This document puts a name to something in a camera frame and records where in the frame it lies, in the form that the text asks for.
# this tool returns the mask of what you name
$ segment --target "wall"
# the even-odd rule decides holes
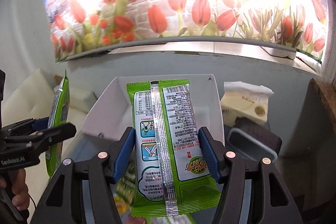
[[[282,153],[303,152],[330,132],[318,101],[310,106],[308,119],[300,118],[307,100],[307,86],[314,75],[292,67],[238,56],[163,52],[118,54],[55,64],[42,0],[0,0],[0,33],[0,68],[7,73],[5,100],[39,67],[59,75],[67,69],[71,85],[93,90],[98,96],[116,76],[213,73],[220,96],[224,81],[265,85],[274,91],[269,101],[269,122],[273,132],[283,140]]]

